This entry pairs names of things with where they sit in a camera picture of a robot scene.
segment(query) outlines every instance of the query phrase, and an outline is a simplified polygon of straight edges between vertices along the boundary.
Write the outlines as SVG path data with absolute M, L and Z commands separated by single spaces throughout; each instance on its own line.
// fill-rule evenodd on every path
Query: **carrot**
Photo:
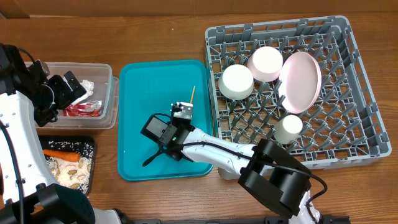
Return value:
M 79 162 L 80 160 L 80 155 L 75 152 L 62 152 L 50 149 L 44 149 L 43 152 L 46 156 L 52 156 L 58 159 L 63 159 L 64 161 Z

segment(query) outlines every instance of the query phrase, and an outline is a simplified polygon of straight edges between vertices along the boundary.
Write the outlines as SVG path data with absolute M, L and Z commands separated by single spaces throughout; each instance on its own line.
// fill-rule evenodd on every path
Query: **black container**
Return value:
M 89 136 L 39 136 L 39 140 L 43 149 L 51 149 L 63 152 L 79 152 L 81 157 L 85 157 L 88 160 L 91 160 L 90 176 L 88 178 L 88 186 L 86 192 L 86 195 L 88 195 L 89 192 L 91 191 L 91 184 L 93 182 L 93 176 L 94 176 L 94 164 L 95 164 L 95 155 L 96 155 L 96 144 L 94 142 L 94 139 Z M 67 144 L 65 145 L 65 147 L 62 147 L 54 144 L 55 142 L 70 142 L 73 143 L 73 145 Z M 93 156 L 90 158 L 88 155 L 90 155 L 91 151 L 93 151 Z

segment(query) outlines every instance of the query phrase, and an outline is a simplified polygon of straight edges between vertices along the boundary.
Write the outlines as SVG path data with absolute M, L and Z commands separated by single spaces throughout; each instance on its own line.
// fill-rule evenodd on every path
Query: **dish rack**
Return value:
M 286 61 L 293 53 L 308 52 L 322 71 L 322 88 L 312 107 L 296 114 L 303 121 L 297 140 L 281 145 L 309 169 L 368 165 L 391 153 L 353 31 L 343 16 L 316 17 L 210 27 L 205 32 L 213 125 L 218 138 L 242 144 L 272 141 L 274 125 L 290 113 L 278 95 L 281 82 L 255 81 L 245 100 L 227 99 L 218 79 L 229 65 L 246 65 L 259 47 L 278 49 Z M 270 169 L 264 170 L 267 175 Z M 224 179 L 236 175 L 219 169 Z

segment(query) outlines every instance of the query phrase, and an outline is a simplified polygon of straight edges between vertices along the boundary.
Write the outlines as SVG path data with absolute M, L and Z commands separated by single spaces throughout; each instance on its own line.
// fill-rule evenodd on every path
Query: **clear plastic container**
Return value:
M 73 63 L 73 62 L 46 62 L 52 75 L 63 76 L 71 71 L 79 80 L 94 82 L 94 93 L 85 101 L 102 100 L 104 103 L 102 115 L 92 118 L 67 117 L 63 111 L 58 111 L 58 121 L 48 123 L 41 128 L 63 129 L 110 129 L 113 128 L 118 115 L 119 106 L 119 79 L 113 77 L 112 68 L 107 64 Z

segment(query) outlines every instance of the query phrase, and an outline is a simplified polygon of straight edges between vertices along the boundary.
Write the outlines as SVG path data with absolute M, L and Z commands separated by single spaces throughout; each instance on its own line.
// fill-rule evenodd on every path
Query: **teal tray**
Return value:
M 142 163 L 158 150 L 140 131 L 154 113 L 170 113 L 171 104 L 193 100 L 192 125 L 213 135 L 205 66 L 198 60 L 144 62 L 126 65 L 120 73 L 118 171 L 126 180 L 203 176 L 210 164 L 177 162 L 165 154 L 148 166 Z

